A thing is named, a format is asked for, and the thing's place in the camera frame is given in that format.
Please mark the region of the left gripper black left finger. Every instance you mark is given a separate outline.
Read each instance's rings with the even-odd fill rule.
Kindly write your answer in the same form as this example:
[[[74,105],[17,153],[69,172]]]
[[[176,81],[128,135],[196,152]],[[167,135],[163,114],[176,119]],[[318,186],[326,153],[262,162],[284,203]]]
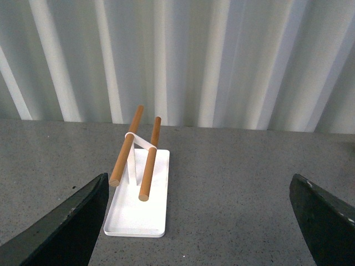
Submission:
[[[102,173],[1,246],[1,265],[88,265],[109,198]]]

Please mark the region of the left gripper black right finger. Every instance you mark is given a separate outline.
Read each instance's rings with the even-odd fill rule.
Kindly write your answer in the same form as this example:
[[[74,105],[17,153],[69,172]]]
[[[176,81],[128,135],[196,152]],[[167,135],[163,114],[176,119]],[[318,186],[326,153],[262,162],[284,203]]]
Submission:
[[[317,265],[354,265],[354,207],[295,174],[290,201]]]

